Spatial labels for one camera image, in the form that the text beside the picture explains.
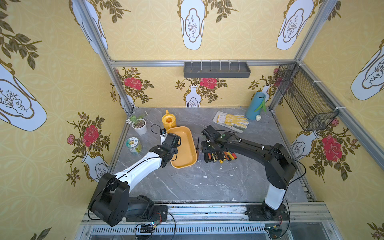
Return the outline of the black yellow cap screwdriver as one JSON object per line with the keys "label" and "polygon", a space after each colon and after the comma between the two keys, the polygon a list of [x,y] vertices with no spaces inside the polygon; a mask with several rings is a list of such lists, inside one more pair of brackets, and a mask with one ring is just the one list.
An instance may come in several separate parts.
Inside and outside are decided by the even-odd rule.
{"label": "black yellow cap screwdriver", "polygon": [[217,154],[218,154],[219,162],[220,162],[220,164],[222,164],[224,162],[223,154],[221,152],[217,152]]}

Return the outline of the black ribbed handle screwdriver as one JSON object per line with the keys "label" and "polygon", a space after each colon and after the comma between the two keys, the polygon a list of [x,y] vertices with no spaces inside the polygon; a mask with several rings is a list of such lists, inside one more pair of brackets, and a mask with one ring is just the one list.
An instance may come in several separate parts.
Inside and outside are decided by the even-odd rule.
{"label": "black ribbed handle screwdriver", "polygon": [[206,163],[209,163],[209,155],[208,155],[208,153],[204,154],[204,160],[205,160]]}

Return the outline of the yellow storage box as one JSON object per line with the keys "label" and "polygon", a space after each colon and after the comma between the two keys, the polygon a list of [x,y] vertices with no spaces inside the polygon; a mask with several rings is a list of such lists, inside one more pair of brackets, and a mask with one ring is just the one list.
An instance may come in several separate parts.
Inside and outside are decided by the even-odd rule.
{"label": "yellow storage box", "polygon": [[181,144],[177,147],[178,153],[171,161],[172,166],[176,169],[182,169],[194,165],[197,162],[198,155],[191,130],[182,126],[171,128],[167,133],[172,133],[181,137]]}

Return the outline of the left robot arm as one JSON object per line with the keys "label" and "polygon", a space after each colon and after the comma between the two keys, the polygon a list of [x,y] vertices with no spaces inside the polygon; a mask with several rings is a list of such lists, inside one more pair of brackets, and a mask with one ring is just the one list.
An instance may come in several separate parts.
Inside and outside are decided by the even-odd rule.
{"label": "left robot arm", "polygon": [[160,145],[152,147],[127,169],[116,174],[103,174],[88,206],[88,213],[97,217],[90,217],[90,220],[101,220],[114,227],[123,218],[150,219],[154,202],[143,195],[130,197],[131,190],[147,175],[171,162],[181,144],[181,137],[167,134]]}

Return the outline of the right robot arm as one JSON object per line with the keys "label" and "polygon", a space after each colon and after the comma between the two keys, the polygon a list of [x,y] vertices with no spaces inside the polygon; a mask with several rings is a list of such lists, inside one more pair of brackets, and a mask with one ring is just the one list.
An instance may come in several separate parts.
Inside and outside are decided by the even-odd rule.
{"label": "right robot arm", "polygon": [[214,154],[230,152],[248,157],[265,168],[269,188],[261,212],[267,220],[274,219],[282,210],[283,200],[297,171],[294,159],[281,144],[262,145],[238,137],[234,132],[219,131],[209,125],[202,131],[202,152]]}

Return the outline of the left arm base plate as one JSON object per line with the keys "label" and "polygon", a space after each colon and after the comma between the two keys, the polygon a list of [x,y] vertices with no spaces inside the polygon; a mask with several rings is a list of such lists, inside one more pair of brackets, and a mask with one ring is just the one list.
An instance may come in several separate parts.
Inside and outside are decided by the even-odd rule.
{"label": "left arm base plate", "polygon": [[168,216],[168,206],[155,205],[147,210],[128,210],[125,216],[125,222],[165,222]]}

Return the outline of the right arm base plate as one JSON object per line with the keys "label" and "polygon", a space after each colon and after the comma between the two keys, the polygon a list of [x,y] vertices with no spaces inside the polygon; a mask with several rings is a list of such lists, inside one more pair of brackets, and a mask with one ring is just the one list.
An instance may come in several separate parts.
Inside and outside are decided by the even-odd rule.
{"label": "right arm base plate", "polygon": [[281,204],[277,210],[267,206],[265,203],[246,205],[245,215],[250,221],[288,221],[290,214],[286,205]]}

